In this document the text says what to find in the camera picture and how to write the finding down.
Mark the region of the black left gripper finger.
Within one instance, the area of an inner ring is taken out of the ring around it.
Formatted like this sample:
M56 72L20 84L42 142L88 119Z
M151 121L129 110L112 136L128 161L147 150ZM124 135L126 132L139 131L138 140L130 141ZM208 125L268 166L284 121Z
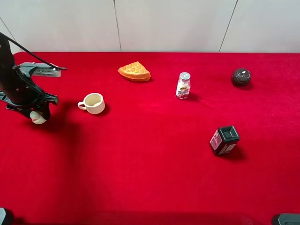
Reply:
M25 116L28 119L31 119L30 113L32 112L32 110L30 108L20 108L20 109L15 108L14 111L20 113L21 115Z

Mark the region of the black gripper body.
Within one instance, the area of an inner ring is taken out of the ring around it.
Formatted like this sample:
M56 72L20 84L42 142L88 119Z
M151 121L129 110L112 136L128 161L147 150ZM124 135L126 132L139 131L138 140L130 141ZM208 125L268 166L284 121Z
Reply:
M59 67L49 63L18 44L6 35L0 36L0 100L7 104L7 109L30 108L40 112L45 103L58 105L56 95L45 92L36 85L31 77L27 77L18 67L11 53L10 42L23 49L29 55L59 70Z

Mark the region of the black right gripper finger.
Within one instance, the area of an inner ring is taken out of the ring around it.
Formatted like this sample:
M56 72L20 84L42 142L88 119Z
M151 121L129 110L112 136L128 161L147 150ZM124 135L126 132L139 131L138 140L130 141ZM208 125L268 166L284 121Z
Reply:
M51 116L50 114L50 109L49 109L49 104L48 103L45 103L41 110L40 110L40 113L42 114L42 117L45 119L45 120L48 120Z

